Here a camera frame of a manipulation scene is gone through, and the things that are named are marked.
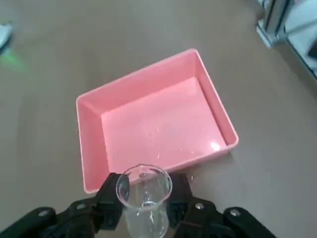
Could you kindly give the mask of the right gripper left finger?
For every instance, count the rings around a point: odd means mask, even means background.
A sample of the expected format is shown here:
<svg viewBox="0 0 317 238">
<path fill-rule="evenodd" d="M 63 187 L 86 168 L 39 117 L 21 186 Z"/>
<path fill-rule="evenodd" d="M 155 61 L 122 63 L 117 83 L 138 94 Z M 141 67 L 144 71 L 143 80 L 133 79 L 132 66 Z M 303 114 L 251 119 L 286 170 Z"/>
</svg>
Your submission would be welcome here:
<svg viewBox="0 0 317 238">
<path fill-rule="evenodd" d="M 38 207 L 1 231 L 2 238 L 93 238 L 116 229 L 123 205 L 116 195 L 120 174 L 111 173 L 95 196 L 73 202 L 63 212 Z"/>
</svg>

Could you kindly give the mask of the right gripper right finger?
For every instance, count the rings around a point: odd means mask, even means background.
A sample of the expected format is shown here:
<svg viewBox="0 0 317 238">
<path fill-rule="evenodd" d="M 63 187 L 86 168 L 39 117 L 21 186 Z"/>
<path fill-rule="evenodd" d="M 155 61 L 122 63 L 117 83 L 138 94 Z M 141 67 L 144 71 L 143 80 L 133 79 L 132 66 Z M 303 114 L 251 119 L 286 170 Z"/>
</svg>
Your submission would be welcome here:
<svg viewBox="0 0 317 238">
<path fill-rule="evenodd" d="M 249 211 L 229 207 L 220 213 L 213 202 L 194 197 L 185 174 L 170 174 L 167 216 L 175 238 L 276 238 Z"/>
</svg>

